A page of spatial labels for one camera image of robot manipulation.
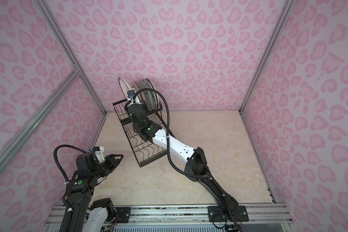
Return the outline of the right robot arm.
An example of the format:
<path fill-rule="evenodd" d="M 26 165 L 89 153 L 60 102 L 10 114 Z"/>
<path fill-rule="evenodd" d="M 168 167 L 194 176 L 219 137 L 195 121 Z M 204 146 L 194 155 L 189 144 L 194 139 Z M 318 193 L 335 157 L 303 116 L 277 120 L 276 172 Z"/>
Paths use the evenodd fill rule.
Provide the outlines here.
<path fill-rule="evenodd" d="M 215 180 L 207 166 L 202 148 L 189 147 L 170 134 L 170 114 L 167 113 L 167 127 L 164 129 L 148 117 L 148 113 L 141 103 L 129 100 L 125 105 L 125 111 L 132 121 L 134 131 L 140 138 L 165 148 L 170 165 L 189 180 L 201 184 L 213 197 L 217 206 L 222 209 L 223 217 L 236 223 L 238 201 Z"/>

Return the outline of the dark green rim plate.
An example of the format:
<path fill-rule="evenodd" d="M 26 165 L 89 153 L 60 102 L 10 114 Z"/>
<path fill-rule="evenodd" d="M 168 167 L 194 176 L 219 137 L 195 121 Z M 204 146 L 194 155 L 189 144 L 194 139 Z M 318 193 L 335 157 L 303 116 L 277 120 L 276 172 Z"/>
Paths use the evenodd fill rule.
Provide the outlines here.
<path fill-rule="evenodd" d="M 149 83 L 149 85 L 150 85 L 150 88 L 151 89 L 153 89 L 153 90 L 156 90 L 156 88 L 155 88 L 155 86 L 153 85 L 153 83 L 151 82 L 151 80 L 150 79 L 146 79 L 147 80 L 147 82 Z M 158 95 L 157 95 L 157 93 L 156 92 L 153 92 L 152 93 L 153 94 L 153 96 L 154 96 L 154 99 L 155 99 L 155 103 L 154 103 L 154 109 L 158 109 L 159 108 L 159 99 L 158 99 Z"/>

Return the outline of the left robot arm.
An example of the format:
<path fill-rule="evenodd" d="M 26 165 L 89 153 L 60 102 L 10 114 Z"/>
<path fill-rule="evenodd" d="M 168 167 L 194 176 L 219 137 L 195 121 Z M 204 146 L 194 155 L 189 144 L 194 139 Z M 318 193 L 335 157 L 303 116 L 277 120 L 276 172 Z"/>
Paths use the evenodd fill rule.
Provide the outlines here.
<path fill-rule="evenodd" d="M 75 178 L 66 185 L 66 192 L 62 202 L 66 206 L 61 232 L 81 232 L 89 203 L 98 179 L 107 177 L 121 163 L 123 155 L 111 154 L 100 162 L 92 153 L 83 153 L 76 158 Z"/>

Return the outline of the orange sunburst plate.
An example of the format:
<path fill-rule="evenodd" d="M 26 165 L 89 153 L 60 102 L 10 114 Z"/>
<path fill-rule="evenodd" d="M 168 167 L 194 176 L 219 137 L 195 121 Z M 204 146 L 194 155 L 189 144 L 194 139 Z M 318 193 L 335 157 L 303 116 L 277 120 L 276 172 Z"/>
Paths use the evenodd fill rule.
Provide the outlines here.
<path fill-rule="evenodd" d="M 119 82 L 119 86 L 120 89 L 124 95 L 124 97 L 127 99 L 127 90 L 131 89 L 133 87 L 131 87 L 123 78 L 119 77 L 118 78 L 118 82 Z"/>
<path fill-rule="evenodd" d="M 133 87 L 134 87 L 134 89 L 135 89 L 135 92 L 137 92 L 137 91 L 139 91 L 140 90 L 140 88 L 139 88 L 139 86 L 137 85 L 137 83 L 136 82 L 134 82 L 133 83 Z M 141 95 L 140 94 L 138 94 L 138 99 L 139 99 L 139 101 L 141 101 Z"/>

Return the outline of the white plate quatrefoil emblem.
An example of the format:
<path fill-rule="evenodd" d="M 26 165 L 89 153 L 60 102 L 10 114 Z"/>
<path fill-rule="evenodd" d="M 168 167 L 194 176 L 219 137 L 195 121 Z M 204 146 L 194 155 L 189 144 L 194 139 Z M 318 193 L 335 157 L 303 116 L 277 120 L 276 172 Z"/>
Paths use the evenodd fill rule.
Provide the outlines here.
<path fill-rule="evenodd" d="M 154 89 L 151 82 L 148 79 L 144 79 L 143 83 L 146 86 L 146 88 Z M 157 109 L 157 101 L 156 101 L 156 96 L 155 96 L 156 93 L 152 92 L 152 91 L 148 91 L 148 94 L 150 95 L 151 108 L 152 108 L 152 110 L 156 110 Z"/>

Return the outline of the light blue flower plate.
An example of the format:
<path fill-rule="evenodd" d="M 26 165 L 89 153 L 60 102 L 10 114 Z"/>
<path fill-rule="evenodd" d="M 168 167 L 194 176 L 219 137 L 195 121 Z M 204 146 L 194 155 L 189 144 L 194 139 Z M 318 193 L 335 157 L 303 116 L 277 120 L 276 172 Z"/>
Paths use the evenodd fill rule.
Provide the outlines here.
<path fill-rule="evenodd" d="M 138 81 L 138 87 L 140 89 L 147 89 L 147 86 L 144 84 L 143 81 Z M 147 108 L 149 111 L 153 110 L 152 100 L 149 91 L 142 91 L 141 94 L 143 95 L 145 102 L 147 104 Z"/>

